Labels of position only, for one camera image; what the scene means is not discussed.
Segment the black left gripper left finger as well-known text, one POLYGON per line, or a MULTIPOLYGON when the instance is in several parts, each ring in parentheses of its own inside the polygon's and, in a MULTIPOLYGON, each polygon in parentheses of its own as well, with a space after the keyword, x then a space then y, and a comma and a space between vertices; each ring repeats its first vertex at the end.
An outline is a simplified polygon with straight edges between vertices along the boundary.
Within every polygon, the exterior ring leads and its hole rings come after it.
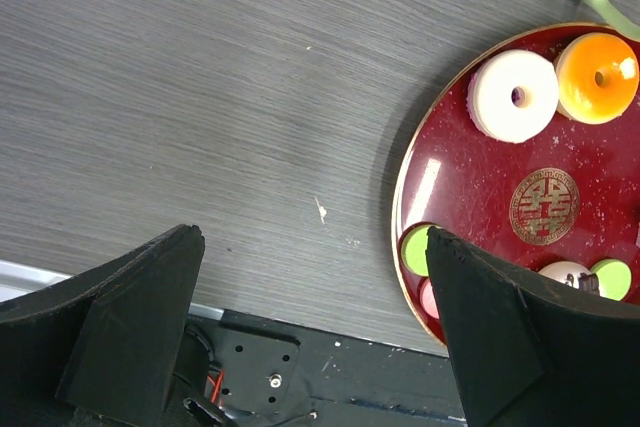
POLYGON ((1 304, 1 423, 161 422, 205 241, 178 225, 1 304))

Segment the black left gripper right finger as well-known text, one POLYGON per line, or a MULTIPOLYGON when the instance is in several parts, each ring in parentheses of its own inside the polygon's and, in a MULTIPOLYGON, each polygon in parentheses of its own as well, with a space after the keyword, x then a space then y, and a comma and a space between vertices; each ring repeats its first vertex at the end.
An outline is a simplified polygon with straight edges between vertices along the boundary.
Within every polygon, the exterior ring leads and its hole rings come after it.
POLYGON ((426 258, 469 425, 638 425, 638 306, 566 286, 437 227, 426 258))

